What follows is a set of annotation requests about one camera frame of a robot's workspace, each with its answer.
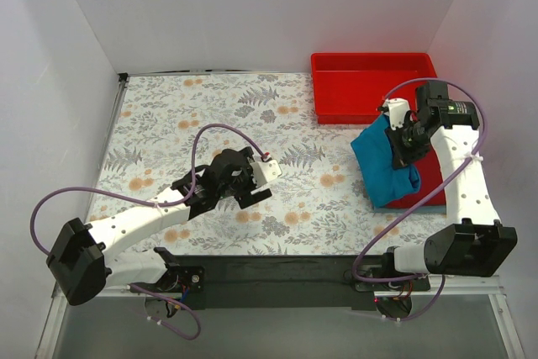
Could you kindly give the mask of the teal blue t shirt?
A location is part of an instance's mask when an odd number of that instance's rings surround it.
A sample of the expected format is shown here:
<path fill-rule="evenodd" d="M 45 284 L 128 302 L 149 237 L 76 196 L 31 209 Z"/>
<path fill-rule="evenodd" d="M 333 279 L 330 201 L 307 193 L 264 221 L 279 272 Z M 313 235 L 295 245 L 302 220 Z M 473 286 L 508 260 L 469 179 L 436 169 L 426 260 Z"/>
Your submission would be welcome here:
<path fill-rule="evenodd" d="M 382 114 L 351 142 L 367 196 L 376 209 L 415 194 L 421 187 L 415 166 L 393 168 L 393 151 L 385 134 L 388 128 L 389 119 Z"/>

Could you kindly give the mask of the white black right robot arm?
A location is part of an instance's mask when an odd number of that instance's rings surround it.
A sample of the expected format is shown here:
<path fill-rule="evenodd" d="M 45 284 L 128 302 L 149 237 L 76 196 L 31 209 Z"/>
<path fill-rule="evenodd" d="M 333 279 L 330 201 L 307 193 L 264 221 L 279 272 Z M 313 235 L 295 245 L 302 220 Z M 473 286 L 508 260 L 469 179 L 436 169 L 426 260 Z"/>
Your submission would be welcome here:
<path fill-rule="evenodd" d="M 393 261 L 380 269 L 382 283 L 399 289 L 411 273 L 491 277 L 517 244 L 493 206 L 485 180 L 482 146 L 486 124 L 471 100 L 450 99 L 449 83 L 420 79 L 416 108 L 388 94 L 379 111 L 388 117 L 385 131 L 393 168 L 403 169 L 430 151 L 437 157 L 446 198 L 446 227 L 422 245 L 396 247 Z"/>

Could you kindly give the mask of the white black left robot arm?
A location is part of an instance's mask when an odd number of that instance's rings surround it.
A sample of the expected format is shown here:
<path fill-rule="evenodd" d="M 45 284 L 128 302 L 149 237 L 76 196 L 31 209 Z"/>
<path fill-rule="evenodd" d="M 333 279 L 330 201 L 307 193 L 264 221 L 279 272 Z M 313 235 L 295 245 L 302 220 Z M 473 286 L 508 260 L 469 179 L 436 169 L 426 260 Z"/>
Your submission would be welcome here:
<path fill-rule="evenodd" d="M 87 224 L 79 218 L 68 221 L 47 255 L 47 267 L 73 306 L 105 288 L 130 283 L 171 291 L 179 280 L 171 254 L 131 253 L 129 248 L 215 209 L 222 199 L 233 198 L 241 209 L 257 204 L 271 197 L 268 184 L 281 174 L 274 159 L 256 160 L 250 147 L 226 149 L 141 206 Z"/>

